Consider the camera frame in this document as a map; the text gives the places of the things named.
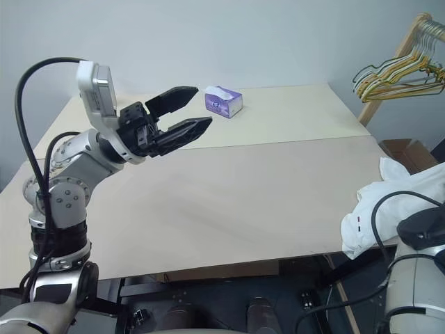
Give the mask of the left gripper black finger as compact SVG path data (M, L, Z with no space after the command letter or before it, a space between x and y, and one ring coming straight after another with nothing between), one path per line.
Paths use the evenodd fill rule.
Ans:
M198 93L193 86L176 86L145 102L152 115L165 115L185 107Z
M189 118L158 134L154 139L153 155L166 155L197 140L212 123L212 117Z

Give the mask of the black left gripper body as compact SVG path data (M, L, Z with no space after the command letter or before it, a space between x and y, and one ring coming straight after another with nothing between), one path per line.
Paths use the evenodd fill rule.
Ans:
M159 118L166 114L162 109L148 113L141 102L124 107L118 118L117 133L125 146L136 156L163 156L168 150L159 144L164 135L157 127Z

